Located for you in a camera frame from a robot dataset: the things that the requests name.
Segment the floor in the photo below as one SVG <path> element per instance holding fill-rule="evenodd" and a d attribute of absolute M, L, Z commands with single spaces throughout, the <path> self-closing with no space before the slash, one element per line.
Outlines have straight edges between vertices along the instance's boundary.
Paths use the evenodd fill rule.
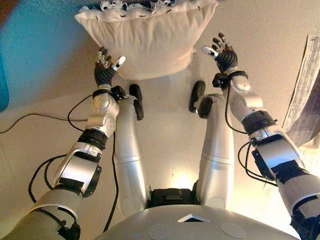
<path fill-rule="evenodd" d="M 36 3 L 40 1 L 21 2 L 0 30 L 1 56 L 10 92 L 9 107 L 0 113 L 1 130 L 26 113 L 66 116 L 73 105 L 95 90 L 93 62 L 98 46 L 70 14 L 84 1 L 77 1 L 70 12 Z M 187 69 L 139 82 L 114 80 L 114 85 L 126 90 L 132 83 L 141 87 L 145 118 L 137 123 L 137 130 L 152 188 L 191 188 L 197 179 L 206 121 L 188 111 L 188 102 L 197 80 L 206 82 L 207 93 L 217 92 L 211 81 L 218 71 L 214 61 L 201 53 L 201 46 L 211 44 L 219 31 L 224 32 L 237 51 L 239 69 L 249 74 L 266 109 L 282 124 L 307 34 L 320 33 L 319 12 L 317 0 L 222 1 L 196 43 L 196 53 Z M 83 103 L 74 117 L 86 118 L 90 106 L 90 100 Z M 232 120 L 236 128 L 241 127 Z M 0 237 L 32 206 L 27 188 L 37 166 L 67 152 L 78 137 L 79 132 L 68 123 L 37 116 L 25 118 L 0 135 L 4 166 L 0 180 Z M 234 133 L 234 140 L 237 152 L 248 138 Z M 96 192 L 83 200 L 82 239 L 98 236 L 111 210 L 115 196 L 111 150 L 112 139 L 101 160 L 103 171 Z M 253 159 L 249 161 L 249 167 L 256 171 Z M 49 178 L 58 164 L 59 161 L 52 164 Z M 41 176 L 33 190 L 36 198 L 47 191 Z M 231 210 L 294 234 L 277 190 L 248 178 L 238 164 Z M 111 225 L 122 219 L 116 209 Z"/>

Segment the robot forearm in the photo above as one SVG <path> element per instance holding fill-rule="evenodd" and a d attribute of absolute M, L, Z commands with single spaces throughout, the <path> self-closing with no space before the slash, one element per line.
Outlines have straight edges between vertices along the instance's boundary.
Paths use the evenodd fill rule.
<path fill-rule="evenodd" d="M 291 225 L 302 239 L 316 239 L 320 233 L 320 179 L 305 170 L 298 148 L 264 109 L 253 93 L 248 75 L 237 70 L 238 58 L 223 34 L 219 47 L 202 49 L 217 61 L 213 86 L 220 87 L 232 114 L 240 121 L 255 147 L 252 155 L 266 179 L 276 181 L 283 202 L 292 218 Z"/>
<path fill-rule="evenodd" d="M 96 189 L 102 171 L 99 161 L 107 139 L 115 131 L 119 113 L 114 99 L 119 93 L 115 95 L 111 89 L 111 79 L 125 57 L 112 65 L 107 53 L 104 48 L 98 52 L 94 70 L 98 89 L 92 94 L 93 109 L 85 130 L 56 171 L 53 190 L 45 193 L 4 239 L 79 239 L 80 205 Z"/>

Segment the wire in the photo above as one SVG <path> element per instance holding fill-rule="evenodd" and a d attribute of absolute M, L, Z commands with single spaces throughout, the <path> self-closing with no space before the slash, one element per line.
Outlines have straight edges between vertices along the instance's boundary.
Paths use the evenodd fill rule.
<path fill-rule="evenodd" d="M 70 112 L 68 113 L 68 116 L 67 116 L 67 119 L 68 119 L 69 124 L 70 124 L 73 128 L 75 128 L 75 129 L 77 129 L 77 130 L 79 130 L 79 131 L 81 131 L 81 132 L 83 132 L 83 130 L 82 130 L 81 128 L 76 127 L 76 126 L 73 125 L 73 123 L 71 122 L 71 120 L 70 120 L 70 115 L 71 115 L 71 113 L 73 112 L 73 110 L 74 110 L 76 107 L 78 107 L 81 103 L 83 103 L 86 99 L 88 99 L 88 98 L 90 98 L 90 97 L 92 97 L 91 94 L 90 94 L 89 96 L 86 96 L 86 97 L 85 97 L 84 99 L 82 99 L 80 102 L 78 102 L 78 103 L 70 110 Z"/>
<path fill-rule="evenodd" d="M 38 168 L 35 170 L 32 178 L 31 178 L 31 180 L 30 180 L 29 186 L 28 186 L 29 196 L 30 196 L 30 198 L 31 198 L 31 200 L 32 200 L 33 203 L 36 203 L 37 200 L 35 199 L 35 196 L 34 196 L 34 194 L 32 193 L 32 184 L 34 183 L 35 178 L 36 178 L 36 176 L 38 175 L 38 172 L 40 171 L 40 169 L 41 169 L 45 164 L 50 163 L 50 162 L 53 162 L 54 160 L 59 159 L 59 158 L 63 158 L 63 157 L 65 157 L 65 156 L 66 156 L 66 154 L 52 157 L 52 158 L 44 161 L 43 163 L 41 163 L 41 164 L 38 166 Z"/>
<path fill-rule="evenodd" d="M 114 176 L 114 183 L 115 183 L 115 197 L 112 205 L 112 209 L 109 215 L 109 218 L 105 224 L 105 227 L 103 229 L 103 232 L 106 232 L 110 226 L 112 217 L 114 216 L 117 201 L 118 201 L 118 196 L 119 196 L 119 185 L 118 185 L 118 180 L 117 180 L 117 173 L 116 173 L 116 164 L 115 164 L 115 151 L 116 151 L 116 134 L 113 132 L 113 150 L 112 150 L 112 167 L 113 167 L 113 176 Z"/>
<path fill-rule="evenodd" d="M 45 166 L 45 169 L 44 169 L 44 174 L 43 174 L 45 184 L 48 186 L 48 188 L 49 188 L 50 190 L 52 190 L 52 189 L 54 189 L 54 188 L 51 186 L 50 182 L 48 181 L 47 172 L 48 172 L 48 168 L 49 168 L 50 164 L 52 164 L 52 162 L 53 162 L 54 160 L 56 160 L 56 159 L 57 159 L 57 158 L 55 158 L 55 159 L 53 159 L 53 160 L 51 160 L 51 161 L 49 161 L 49 162 L 47 163 L 47 165 Z"/>
<path fill-rule="evenodd" d="M 228 85 L 228 93 L 226 96 L 226 103 L 225 103 L 225 111 L 224 111 L 224 118 L 225 118 L 225 122 L 228 125 L 229 128 L 231 128 L 233 131 L 240 133 L 240 134 L 248 134 L 245 131 L 240 131 L 238 129 L 235 129 L 234 127 L 232 127 L 228 121 L 228 104 L 229 104 L 229 95 L 230 95 L 230 84 Z"/>
<path fill-rule="evenodd" d="M 241 162 L 241 160 L 240 160 L 240 153 L 241 153 L 242 149 L 243 149 L 246 145 L 248 145 L 248 148 L 247 148 L 247 150 L 246 150 L 245 164 L 244 164 L 244 166 L 243 166 L 243 164 L 242 164 L 242 162 Z M 273 183 L 273 182 L 270 182 L 270 181 L 268 181 L 268 180 L 266 180 L 266 179 L 261 179 L 260 177 L 263 178 L 263 176 L 257 175 L 256 173 L 254 173 L 254 172 L 252 172 L 252 171 L 250 171 L 250 170 L 248 169 L 248 157 L 249 157 L 250 147 L 251 147 L 251 143 L 250 143 L 250 142 L 247 142 L 247 143 L 245 143 L 242 147 L 240 147 L 240 149 L 239 149 L 239 151 L 238 151 L 238 161 L 239 161 L 239 163 L 241 164 L 241 166 L 245 169 L 245 173 L 246 173 L 250 178 L 252 178 L 252 179 L 255 179 L 255 180 L 260 181 L 260 182 L 262 182 L 262 183 L 270 184 L 270 185 L 272 185 L 272 186 L 277 187 L 277 186 L 278 186 L 277 184 L 275 184 L 275 183 Z"/>
<path fill-rule="evenodd" d="M 250 144 L 250 142 L 248 141 L 246 144 L 242 145 L 242 147 L 239 148 L 239 151 L 238 151 L 238 162 L 240 163 L 241 167 L 243 167 L 243 169 L 247 170 L 249 173 L 259 177 L 259 178 L 264 178 L 263 176 L 259 175 L 259 174 L 256 174 L 254 173 L 253 171 L 250 171 L 247 167 L 245 167 L 245 165 L 241 162 L 240 160 L 240 153 L 242 151 L 242 149 L 247 146 L 248 144 Z"/>
<path fill-rule="evenodd" d="M 62 117 L 58 117 L 58 116 L 51 116 L 51 115 L 46 115 L 46 114 L 42 114 L 42 113 L 29 113 L 29 114 L 26 114 L 20 118 L 18 118 L 7 130 L 4 130 L 4 131 L 0 131 L 0 134 L 4 134 L 8 131 L 10 131 L 20 120 L 28 117 L 28 116 L 41 116 L 41 117 L 46 117 L 46 118 L 51 118 L 51 119 L 56 119 L 56 120 L 61 120 L 61 121 L 68 121 L 67 118 L 62 118 Z M 87 121 L 88 119 L 72 119 L 71 121 L 73 122 L 85 122 Z"/>

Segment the pillow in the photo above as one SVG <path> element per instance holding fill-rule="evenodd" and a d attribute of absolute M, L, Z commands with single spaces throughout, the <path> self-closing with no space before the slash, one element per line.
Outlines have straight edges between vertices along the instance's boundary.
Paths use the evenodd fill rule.
<path fill-rule="evenodd" d="M 214 14 L 215 0 L 150 2 L 150 9 L 103 1 L 102 10 L 83 7 L 75 19 L 113 59 L 125 56 L 119 74 L 144 80 L 177 73 L 191 62 L 193 46 Z"/>

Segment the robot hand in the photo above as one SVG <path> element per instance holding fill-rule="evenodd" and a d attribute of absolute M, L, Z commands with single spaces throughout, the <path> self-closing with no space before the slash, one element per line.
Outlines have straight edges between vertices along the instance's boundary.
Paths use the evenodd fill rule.
<path fill-rule="evenodd" d="M 126 57 L 121 56 L 118 58 L 115 64 L 111 62 L 112 57 L 108 55 L 108 50 L 104 47 L 101 47 L 96 55 L 96 63 L 94 68 L 94 78 L 96 84 L 101 85 L 110 85 L 114 75 L 120 66 L 125 62 Z"/>
<path fill-rule="evenodd" d="M 238 57 L 226 36 L 221 32 L 219 32 L 218 36 L 221 41 L 213 38 L 215 44 L 212 45 L 212 48 L 203 46 L 202 50 L 216 60 L 220 72 L 224 73 L 231 68 L 237 67 Z"/>

